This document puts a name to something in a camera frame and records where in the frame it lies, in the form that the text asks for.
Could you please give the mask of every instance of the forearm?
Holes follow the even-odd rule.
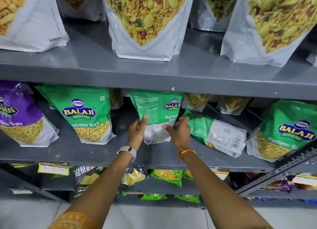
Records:
[[[67,211],[81,212],[95,223],[95,228],[102,228],[130,160],[129,152],[120,152],[110,166]]]
[[[217,229],[271,228],[270,224],[193,152],[183,155]]]

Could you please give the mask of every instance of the red and orange thread bracelet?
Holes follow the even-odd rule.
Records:
[[[180,150],[178,151],[178,163],[179,163],[179,159],[182,159],[182,160],[183,160],[182,157],[183,157],[184,153],[187,152],[187,151],[194,152],[195,155],[196,155],[196,151],[193,151],[193,150],[182,150],[182,149],[180,149]]]

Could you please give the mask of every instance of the blue logo oval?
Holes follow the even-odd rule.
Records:
[[[172,99],[171,100],[171,104],[176,104],[177,103],[177,99]]]
[[[310,127],[311,123],[309,121],[296,121],[294,127],[296,129],[304,129]]]
[[[72,99],[70,103],[77,109],[81,109],[85,105],[85,103],[81,99]]]

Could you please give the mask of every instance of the wristwatch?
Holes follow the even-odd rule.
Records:
[[[123,146],[120,148],[120,150],[117,152],[117,156],[119,155],[119,153],[121,151],[128,151],[130,152],[130,154],[132,155],[132,160],[131,162],[134,162],[135,158],[137,158],[137,151],[135,149],[133,149],[132,147],[130,146]]]

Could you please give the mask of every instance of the orange patterned fabric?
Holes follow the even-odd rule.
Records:
[[[56,219],[48,229],[93,229],[89,217],[80,212],[67,212]]]

